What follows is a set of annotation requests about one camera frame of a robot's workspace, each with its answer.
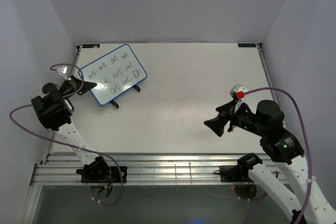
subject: white table surface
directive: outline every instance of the white table surface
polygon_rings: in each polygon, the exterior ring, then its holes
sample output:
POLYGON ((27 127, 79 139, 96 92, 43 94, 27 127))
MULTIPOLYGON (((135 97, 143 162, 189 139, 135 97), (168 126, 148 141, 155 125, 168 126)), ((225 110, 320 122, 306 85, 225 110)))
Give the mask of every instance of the white table surface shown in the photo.
MULTIPOLYGON (((80 54, 82 67, 122 44, 101 44, 96 53, 80 54)), ((148 73, 118 98, 120 108, 100 106, 90 92, 74 96, 72 120, 85 140, 107 153, 263 153, 260 137, 235 128, 218 137, 203 122, 217 116, 215 108, 231 101, 230 89, 267 86, 257 48, 237 44, 129 44, 148 73)), ((245 102, 271 100, 269 91, 250 94, 245 102)), ((72 150, 54 145, 53 153, 72 150)))

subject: blue whiteboard frame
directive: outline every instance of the blue whiteboard frame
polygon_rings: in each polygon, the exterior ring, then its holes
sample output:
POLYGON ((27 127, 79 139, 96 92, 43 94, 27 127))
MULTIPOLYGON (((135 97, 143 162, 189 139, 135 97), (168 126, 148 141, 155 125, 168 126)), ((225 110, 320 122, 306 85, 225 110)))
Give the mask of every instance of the blue whiteboard frame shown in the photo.
MULTIPOLYGON (((89 64, 85 65, 84 67, 81 67, 80 70, 82 70, 83 68, 86 68, 87 66, 89 66, 89 65, 91 65, 91 64, 93 64, 93 63, 95 63, 97 60, 100 60, 101 58, 103 58, 103 57, 109 55, 110 53, 112 53, 112 52, 114 52, 114 51, 116 51, 116 50, 118 50, 119 48, 124 47, 124 46, 128 46, 128 47, 130 48, 130 50, 131 50, 132 53, 134 54, 136 60, 138 61, 138 63, 139 63, 140 66, 142 67, 144 73, 146 74, 146 77, 145 77, 145 78, 143 78, 142 80, 138 81, 136 84, 134 84, 133 86, 131 86, 129 89, 133 88, 135 85, 137 85, 138 83, 140 83, 140 82, 142 82, 143 80, 145 80, 145 79, 147 78, 148 75, 147 75, 146 70, 143 68, 141 62, 139 62, 139 60, 138 60, 138 58, 137 58, 137 55, 134 53, 134 51, 132 50, 132 48, 131 48, 130 45, 128 45, 128 44, 123 44, 123 45, 121 45, 120 47, 117 47, 116 49, 114 49, 114 50, 108 52, 107 54, 105 54, 105 55, 99 57, 98 59, 94 60, 93 62, 90 62, 89 64)), ((79 75, 79 76, 82 78, 82 80, 83 80, 84 77, 81 76, 79 70, 78 70, 78 75, 79 75)), ((108 103, 110 103, 111 101, 113 101, 115 98, 117 98, 117 97, 121 96, 122 94, 124 94, 124 93, 125 93, 126 91, 128 91, 129 89, 124 90, 123 92, 121 92, 120 94, 118 94, 116 97, 112 98, 110 101, 108 101, 108 102, 105 103, 105 104, 101 104, 101 103, 98 101, 98 99, 96 98, 96 96, 94 95, 94 93, 93 93, 91 90, 90 90, 90 92, 91 92, 92 96, 95 98, 95 100, 98 102, 99 105, 101 105, 101 106, 105 106, 106 104, 108 104, 108 103)))

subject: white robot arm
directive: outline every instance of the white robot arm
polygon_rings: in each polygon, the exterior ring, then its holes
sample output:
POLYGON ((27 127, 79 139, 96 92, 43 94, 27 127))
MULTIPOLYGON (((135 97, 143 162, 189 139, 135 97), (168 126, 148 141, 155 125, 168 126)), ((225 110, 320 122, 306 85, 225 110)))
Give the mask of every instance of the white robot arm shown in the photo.
POLYGON ((232 168, 234 172, 259 184, 292 223, 297 220, 305 201, 308 183, 312 183, 304 218, 298 223, 336 223, 336 211, 328 204, 316 181, 308 180, 308 165, 304 151, 296 137, 283 127, 285 116, 279 105, 274 101, 263 100, 258 103, 254 114, 242 101, 246 91, 247 89, 240 84, 235 86, 230 92, 233 100, 216 108, 218 116, 205 121, 204 124, 218 136, 223 135, 224 126, 229 121, 228 132, 234 127, 239 127, 261 136, 261 147, 285 175, 294 194, 274 178, 260 158, 253 153, 240 158, 237 166, 232 168))
MULTIPOLYGON (((67 95, 73 93, 74 86, 78 86, 78 83, 81 81, 74 77, 64 81, 60 88, 57 88, 53 83, 48 83, 43 87, 45 95, 33 98, 31 103, 40 123, 46 129, 52 129, 61 135, 66 143, 79 146, 79 148, 72 148, 83 165, 83 169, 78 169, 76 173, 82 175, 86 182, 107 182, 111 178, 109 165, 102 156, 81 150, 85 148, 95 151, 85 142, 71 118, 74 109, 67 95)), ((97 84, 85 82, 80 94, 90 90, 92 85, 97 84)))

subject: white wall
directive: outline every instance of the white wall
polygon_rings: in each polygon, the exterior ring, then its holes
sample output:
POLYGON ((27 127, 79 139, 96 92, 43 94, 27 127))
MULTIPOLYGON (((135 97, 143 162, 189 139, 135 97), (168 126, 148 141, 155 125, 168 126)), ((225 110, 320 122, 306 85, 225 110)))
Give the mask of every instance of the white wall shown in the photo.
POLYGON ((83 42, 262 42, 285 0, 51 0, 83 42))
MULTIPOLYGON (((308 131, 313 173, 336 208, 336 0, 286 0, 265 43, 274 86, 296 98, 308 131)), ((279 96, 287 127, 302 139, 296 112, 279 96)))
MULTIPOLYGON (((0 222, 20 223, 34 163, 45 142, 16 127, 11 109, 41 94, 47 81, 60 80, 48 70, 53 63, 71 62, 75 47, 50 0, 0 0, 0 222)), ((48 134, 32 109, 15 118, 41 134, 48 134)))

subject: cable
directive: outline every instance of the cable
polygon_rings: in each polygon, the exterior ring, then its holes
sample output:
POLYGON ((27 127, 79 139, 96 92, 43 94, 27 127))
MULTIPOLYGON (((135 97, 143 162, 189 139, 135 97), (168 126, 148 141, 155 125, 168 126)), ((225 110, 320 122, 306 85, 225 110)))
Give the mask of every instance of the cable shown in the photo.
MULTIPOLYGON (((60 63, 60 64, 52 65, 52 66, 50 67, 50 70, 51 70, 51 71, 57 71, 57 69, 54 69, 54 67, 56 67, 56 66, 63 66, 63 65, 66 65, 66 66, 72 66, 72 67, 74 67, 74 68, 77 68, 78 71, 79 71, 79 72, 82 74, 82 76, 83 76, 83 73, 82 73, 82 71, 81 71, 81 69, 80 69, 79 67, 77 67, 77 66, 75 66, 75 65, 73 65, 73 64, 68 64, 68 63, 60 63)), ((68 98, 68 97, 71 97, 71 96, 73 96, 74 94, 78 93, 78 92, 83 88, 83 85, 84 85, 84 80, 82 79, 82 83, 81 83, 79 89, 76 90, 75 92, 71 93, 71 94, 68 94, 68 95, 63 96, 63 98, 68 98)), ((38 134, 38 133, 35 133, 35 132, 31 131, 30 129, 24 127, 23 125, 21 125, 19 122, 17 122, 17 121, 13 118, 13 113, 16 112, 16 111, 18 111, 18 110, 21 110, 21 109, 30 107, 30 106, 33 106, 33 105, 32 105, 32 104, 23 105, 23 106, 20 106, 20 107, 18 107, 18 108, 13 109, 13 110, 9 113, 9 118, 10 118, 10 120, 11 120, 16 126, 18 126, 18 127, 21 128, 22 130, 24 130, 25 132, 28 132, 29 134, 31 134, 31 135, 33 135, 33 136, 42 138, 43 140, 47 140, 47 141, 50 141, 50 142, 52 142, 52 143, 61 144, 61 145, 69 146, 69 147, 71 147, 71 148, 81 149, 81 150, 83 150, 83 151, 85 151, 85 152, 91 152, 91 153, 95 153, 95 154, 98 154, 98 155, 101 155, 101 156, 105 156, 105 157, 108 157, 109 159, 111 159, 111 160, 115 163, 115 165, 116 165, 116 167, 117 167, 117 169, 118 169, 118 172, 119 172, 119 176, 120 176, 120 184, 121 184, 121 190, 120 190, 120 193, 119 193, 119 195, 118 195, 118 198, 117 198, 116 201, 113 202, 113 203, 110 203, 110 202, 107 202, 107 201, 102 201, 102 200, 99 200, 99 199, 96 199, 96 198, 93 198, 93 199, 96 200, 96 201, 98 201, 99 203, 102 203, 102 204, 105 204, 105 205, 108 205, 108 206, 114 206, 114 205, 116 205, 116 204, 120 201, 120 199, 121 199, 121 197, 122 197, 122 194, 123 194, 123 179, 122 179, 122 172, 121 172, 121 169, 120 169, 120 166, 119 166, 118 162, 117 162, 113 157, 111 157, 111 156, 108 155, 108 154, 105 154, 105 153, 102 153, 102 152, 93 151, 93 150, 89 150, 89 149, 86 149, 86 148, 80 148, 80 147, 77 146, 77 145, 72 145, 72 144, 68 144, 68 143, 63 143, 63 142, 60 142, 60 141, 51 139, 51 138, 46 137, 46 136, 42 136, 42 135, 40 135, 40 134, 38 134)))
MULTIPOLYGON (((69 146, 69 147, 71 147, 71 148, 79 149, 79 146, 77 146, 77 145, 68 144, 68 143, 63 143, 63 142, 60 142, 60 141, 51 139, 51 138, 46 137, 46 136, 42 136, 42 135, 40 135, 40 134, 38 134, 38 133, 35 133, 35 132, 31 131, 30 129, 27 129, 26 127, 24 127, 24 126, 21 125, 20 123, 18 123, 18 122, 13 118, 13 113, 14 113, 14 112, 16 112, 16 111, 18 111, 18 110, 21 110, 21 109, 24 109, 24 108, 27 108, 27 107, 30 107, 30 106, 33 106, 33 105, 28 104, 28 105, 20 106, 20 107, 18 107, 18 108, 16 108, 16 109, 13 109, 13 110, 9 113, 9 118, 11 119, 11 121, 12 121, 13 123, 16 124, 16 126, 18 126, 19 128, 21 128, 21 129, 24 130, 25 132, 28 132, 29 134, 34 135, 34 136, 39 137, 39 138, 42 138, 42 139, 44 139, 44 140, 47 140, 47 141, 50 141, 50 142, 53 142, 53 143, 56 143, 56 144, 61 144, 61 145, 69 146)), ((122 194, 123 194, 122 173, 121 173, 121 169, 120 169, 119 164, 117 163, 117 161, 116 161, 113 157, 111 157, 111 156, 108 155, 108 154, 105 154, 105 153, 102 153, 102 152, 96 152, 96 151, 89 150, 89 149, 86 149, 86 148, 81 148, 81 150, 82 150, 82 151, 85 151, 85 152, 91 152, 91 153, 95 153, 95 154, 98 154, 98 155, 101 155, 101 156, 108 157, 109 159, 111 159, 111 160, 115 163, 115 165, 116 165, 116 167, 117 167, 117 169, 118 169, 118 172, 119 172, 119 176, 120 176, 121 191, 120 191, 119 196, 118 196, 118 198, 116 199, 115 202, 110 203, 110 202, 101 200, 100 203, 105 204, 105 205, 109 205, 109 206, 114 206, 114 205, 116 205, 116 204, 120 201, 120 199, 121 199, 121 197, 122 197, 122 194)))
POLYGON ((107 186, 112 185, 112 184, 113 184, 114 182, 116 182, 116 181, 117 181, 116 179, 112 180, 110 183, 107 184, 107 186))
MULTIPOLYGON (((276 177, 278 177, 279 172, 276 170, 275 172, 272 172, 272 174, 275 174, 276 177)), ((210 192, 209 192, 209 194, 212 195, 212 196, 214 196, 214 197, 217 197, 217 198, 237 199, 237 197, 235 197, 235 196, 218 195, 218 194, 213 194, 213 193, 210 193, 210 192)), ((238 199, 242 199, 242 200, 246 200, 246 201, 258 201, 258 200, 261 200, 263 196, 264 196, 264 195, 261 195, 261 196, 259 196, 259 197, 257 197, 257 198, 253 198, 253 199, 247 199, 247 198, 241 198, 241 197, 239 197, 238 199)))
MULTIPOLYGON (((73 65, 73 64, 68 64, 68 63, 59 63, 59 64, 52 65, 50 67, 50 70, 51 71, 57 71, 57 69, 54 68, 54 67, 57 67, 57 66, 71 66, 71 67, 77 68, 78 71, 80 72, 81 76, 84 76, 82 70, 79 67, 77 67, 76 65, 73 65)), ((67 94, 67 95, 63 96, 63 98, 68 98, 68 97, 73 96, 74 94, 77 94, 83 88, 83 86, 84 86, 84 80, 82 78, 82 83, 81 83, 79 89, 77 89, 75 92, 73 92, 71 94, 67 94)))
MULTIPOLYGON (((275 171, 273 172, 275 174, 275 177, 278 178, 279 172, 275 171)), ((247 224, 248 218, 252 214, 253 210, 256 209, 256 207, 261 203, 261 201, 267 196, 267 193, 265 192, 263 195, 261 195, 258 199, 258 202, 250 209, 250 211, 247 213, 247 216, 245 217, 244 224, 247 224)))
MULTIPOLYGON (((254 92, 258 92, 258 91, 262 91, 262 90, 276 90, 279 92, 282 92, 284 94, 286 94, 293 102, 294 107, 298 113, 299 116, 299 120, 300 120, 300 124, 301 124, 301 128, 302 128, 302 132, 303 132, 303 139, 305 140, 305 145, 306 145, 306 149, 307 149, 307 157, 308 157, 308 179, 309 181, 312 181, 312 161, 311 161, 311 154, 310 154, 310 148, 309 148, 309 143, 308 143, 308 137, 307 137, 307 133, 306 133, 306 128, 305 125, 303 123, 303 118, 299 109, 298 104, 296 103, 295 99, 291 96, 290 93, 288 93, 287 91, 280 89, 280 88, 273 88, 273 87, 265 87, 265 88, 259 88, 259 89, 253 89, 247 92, 244 92, 244 95, 247 94, 251 94, 254 92)), ((298 224, 304 214, 304 211, 306 210, 308 201, 309 201, 309 197, 310 197, 310 193, 311 193, 311 182, 308 182, 308 188, 307 188, 307 194, 306 197, 304 199, 300 214, 298 216, 298 218, 296 219, 296 221, 294 222, 294 224, 298 224)))

